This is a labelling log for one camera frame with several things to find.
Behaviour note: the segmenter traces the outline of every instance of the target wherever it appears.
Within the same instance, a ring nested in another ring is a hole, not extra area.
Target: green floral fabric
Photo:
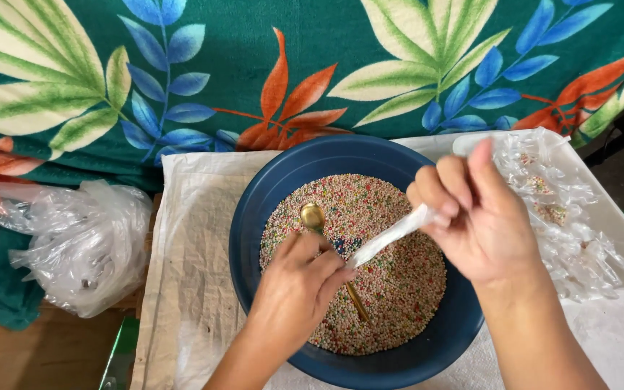
[[[0,181],[161,190],[162,155],[545,126],[624,109],[624,1],[0,0]],[[42,296],[0,228],[0,324]]]

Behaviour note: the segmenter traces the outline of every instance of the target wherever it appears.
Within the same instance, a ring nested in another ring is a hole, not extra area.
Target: tablecloth
[[[431,160],[458,135],[397,140]],[[131,389],[199,389],[245,322],[228,268],[237,201],[279,152],[190,153],[164,158],[158,212]],[[624,389],[624,296],[565,307],[568,323],[611,389]],[[411,389],[502,389],[488,327],[439,375]],[[289,364],[270,390],[337,389]]]

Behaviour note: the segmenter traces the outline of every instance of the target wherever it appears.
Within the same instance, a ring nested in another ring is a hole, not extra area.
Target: right hand
[[[497,171],[491,150],[488,138],[468,159],[440,158],[437,166],[423,166],[406,190],[413,208],[425,203],[438,210],[422,230],[474,285],[545,272],[524,201]]]

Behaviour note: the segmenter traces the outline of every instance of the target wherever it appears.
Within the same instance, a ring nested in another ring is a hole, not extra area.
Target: plastic wrap
[[[432,223],[436,215],[437,212],[434,209],[429,208],[425,203],[421,203],[416,209],[399,219],[398,222],[363,244],[360,249],[348,259],[346,267],[358,268],[370,261],[387,245],[410,235],[420,229],[421,226]]]
[[[561,298],[617,298],[624,258],[602,232],[589,227],[584,206],[598,200],[591,185],[552,166],[561,144],[546,144],[545,129],[496,140],[494,161],[524,200],[541,257]]]
[[[10,251],[30,269],[50,303],[92,317],[141,285],[143,242],[152,203],[141,190],[84,181],[78,191],[0,183],[0,225],[33,235],[27,251]]]

